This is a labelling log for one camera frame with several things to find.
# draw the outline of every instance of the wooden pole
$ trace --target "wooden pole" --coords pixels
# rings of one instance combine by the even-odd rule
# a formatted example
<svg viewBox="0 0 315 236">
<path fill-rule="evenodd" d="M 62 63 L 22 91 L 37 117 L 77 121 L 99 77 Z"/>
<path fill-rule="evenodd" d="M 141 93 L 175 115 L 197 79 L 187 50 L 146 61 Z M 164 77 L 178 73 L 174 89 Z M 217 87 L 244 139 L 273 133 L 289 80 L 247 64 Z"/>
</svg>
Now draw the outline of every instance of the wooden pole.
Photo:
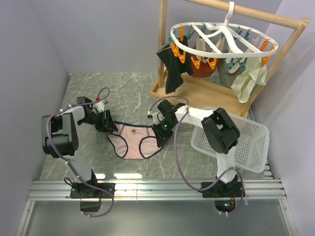
<svg viewBox="0 0 315 236">
<path fill-rule="evenodd" d="M 301 20 L 302 24 L 300 25 L 300 27 L 298 29 L 296 29 L 290 36 L 290 38 L 288 39 L 288 41 L 285 43 L 285 45 L 282 47 L 281 51 L 279 52 L 279 54 L 277 55 L 276 59 L 274 60 L 274 62 L 270 65 L 270 67 L 268 68 L 268 72 L 267 72 L 267 77 L 266 77 L 266 81 L 270 80 L 271 76 L 274 74 L 274 72 L 278 69 L 278 67 L 280 66 L 281 62 L 283 61 L 283 59 L 285 58 L 285 56 L 287 55 L 287 53 L 291 50 L 291 48 L 293 47 L 293 45 L 295 44 L 295 42 L 298 40 L 298 38 L 301 36 L 301 34 L 303 33 L 303 31 L 305 30 L 305 28 L 307 27 L 307 25 L 310 22 L 310 19 L 307 17 L 304 17 Z M 264 88 L 264 86 L 259 85 L 256 86 L 256 88 L 254 89 L 254 91 L 252 92 L 252 94 L 250 95 L 249 100 L 247 101 L 247 103 L 245 104 L 245 106 L 243 107 L 242 110 L 242 114 L 246 113 L 248 111 L 248 109 L 250 108 L 250 106 L 252 105 L 252 103 L 255 101 L 255 99 L 257 98 L 257 96 L 260 94 L 260 92 L 262 91 L 262 89 Z"/>
<path fill-rule="evenodd" d="M 158 25 L 158 47 L 165 43 L 165 31 L 166 31 L 166 13 L 167 13 L 167 0 L 159 1 L 159 25 Z M 157 86 L 160 88 L 164 80 L 163 72 L 164 64 L 159 59 L 157 69 Z"/>
<path fill-rule="evenodd" d="M 223 2 L 223 1 L 218 1 L 218 0 L 184 0 L 184 1 L 189 1 L 189 2 L 196 3 L 203 6 L 209 6 L 211 8 L 215 8 L 215 9 L 226 11 L 226 12 L 228 11 L 228 7 L 229 7 L 228 2 Z M 254 18 L 257 20 L 269 22 L 275 25 L 284 26 L 284 27 L 291 28 L 294 30 L 297 30 L 301 25 L 301 21 L 296 20 L 296 19 L 292 19 L 292 18 L 284 17 L 284 16 L 278 16 L 272 13 L 258 11 L 258 10 L 254 10 L 254 9 L 243 7 L 243 6 L 238 6 L 238 5 L 234 6 L 233 13 L 250 17 L 250 18 Z"/>
</svg>

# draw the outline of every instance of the marble table top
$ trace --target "marble table top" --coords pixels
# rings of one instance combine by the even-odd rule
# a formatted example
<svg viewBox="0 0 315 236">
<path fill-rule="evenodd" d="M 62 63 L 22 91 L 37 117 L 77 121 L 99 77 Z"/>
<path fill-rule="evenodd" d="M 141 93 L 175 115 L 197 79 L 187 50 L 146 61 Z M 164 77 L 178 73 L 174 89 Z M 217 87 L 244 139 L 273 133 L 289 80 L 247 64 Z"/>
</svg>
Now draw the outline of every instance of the marble table top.
<svg viewBox="0 0 315 236">
<path fill-rule="evenodd" d="M 95 100 L 102 87 L 111 89 L 106 108 L 113 120 L 151 125 L 147 111 L 154 100 L 149 98 L 149 90 L 157 78 L 157 73 L 79 73 L 71 74 L 62 107 L 75 104 L 78 96 Z M 222 85 L 218 74 L 207 80 Z M 191 145 L 194 127 L 182 124 L 179 130 L 178 155 L 182 170 L 187 178 L 212 178 L 217 172 L 217 161 L 195 151 Z M 164 149 L 152 158 L 145 160 L 124 160 L 116 156 L 106 134 L 97 132 L 93 125 L 82 124 L 77 127 L 79 151 L 85 162 L 95 172 L 97 178 L 143 178 L 162 179 L 180 178 L 174 158 L 173 139 Z M 247 179 L 263 178 L 264 174 L 255 174 L 241 170 Z M 66 166 L 57 159 L 47 156 L 41 173 L 41 180 L 63 180 L 72 177 Z"/>
</svg>

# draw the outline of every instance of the gray cloth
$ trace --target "gray cloth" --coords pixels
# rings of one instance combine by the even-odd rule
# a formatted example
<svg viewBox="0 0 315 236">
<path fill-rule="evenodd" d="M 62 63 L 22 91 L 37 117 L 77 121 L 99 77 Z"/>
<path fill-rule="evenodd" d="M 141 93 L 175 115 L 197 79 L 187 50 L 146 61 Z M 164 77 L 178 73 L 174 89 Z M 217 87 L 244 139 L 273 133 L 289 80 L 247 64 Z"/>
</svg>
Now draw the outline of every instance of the gray cloth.
<svg viewBox="0 0 315 236">
<path fill-rule="evenodd" d="M 245 70 L 245 68 L 244 69 L 239 68 L 237 71 L 235 71 L 234 73 L 231 74 L 228 71 L 227 65 L 225 63 L 225 59 L 219 60 L 219 63 L 218 63 L 219 79 L 228 88 L 231 88 L 236 77 L 239 76 L 240 74 L 242 74 L 244 72 L 244 70 Z"/>
</svg>

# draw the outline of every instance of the gray floor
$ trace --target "gray floor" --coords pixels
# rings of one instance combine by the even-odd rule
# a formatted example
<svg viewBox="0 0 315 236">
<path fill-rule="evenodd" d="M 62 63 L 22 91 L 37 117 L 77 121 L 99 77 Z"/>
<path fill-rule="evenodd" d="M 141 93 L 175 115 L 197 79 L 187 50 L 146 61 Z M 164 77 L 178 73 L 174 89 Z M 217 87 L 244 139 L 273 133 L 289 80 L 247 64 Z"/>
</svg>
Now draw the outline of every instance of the gray floor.
<svg viewBox="0 0 315 236">
<path fill-rule="evenodd" d="M 149 90 L 156 80 L 156 73 L 96 73 L 71 74 L 63 100 L 63 107 L 75 104 L 78 96 L 94 100 L 99 90 L 107 86 L 111 89 L 109 104 L 114 120 L 131 124 L 152 124 L 147 119 L 147 111 L 154 100 L 149 98 Z M 221 84 L 218 75 L 208 80 Z M 217 172 L 216 160 L 196 152 L 190 145 L 193 126 L 183 124 L 179 131 L 179 159 L 188 178 L 214 178 Z M 180 178 L 175 159 L 173 140 L 164 149 L 147 160 L 123 160 L 118 158 L 104 133 L 96 132 L 94 126 L 82 124 L 77 128 L 79 150 L 85 162 L 94 170 L 98 178 Z M 263 178 L 264 174 L 242 171 L 244 178 Z M 62 180 L 70 173 L 61 162 L 48 156 L 41 174 L 41 180 Z"/>
<path fill-rule="evenodd" d="M 251 200 L 226 217 L 214 202 L 116 202 L 88 219 L 78 202 L 36 202 L 28 236 L 288 236 L 278 200 Z"/>
</svg>

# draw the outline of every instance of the wooden shelf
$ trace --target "wooden shelf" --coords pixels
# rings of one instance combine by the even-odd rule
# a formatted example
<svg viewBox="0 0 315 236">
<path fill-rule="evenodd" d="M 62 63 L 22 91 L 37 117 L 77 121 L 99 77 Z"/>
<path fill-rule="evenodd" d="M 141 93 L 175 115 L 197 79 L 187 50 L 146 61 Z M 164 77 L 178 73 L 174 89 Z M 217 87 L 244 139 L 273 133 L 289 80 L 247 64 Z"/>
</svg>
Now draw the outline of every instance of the wooden shelf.
<svg viewBox="0 0 315 236">
<path fill-rule="evenodd" d="M 184 96 L 189 100 L 189 105 L 192 107 L 200 109 L 205 107 L 222 107 L 230 113 L 247 118 L 248 110 L 243 112 L 245 103 L 240 103 L 231 89 L 204 81 L 200 78 L 182 74 L 184 83 L 177 88 L 175 92 L 165 94 L 166 77 L 167 70 L 164 69 L 162 85 L 159 88 L 158 80 L 156 80 L 150 89 L 150 97 L 157 99 L 170 95 Z M 180 98 L 170 98 L 168 100 L 173 103 L 185 103 L 185 101 Z"/>
</svg>

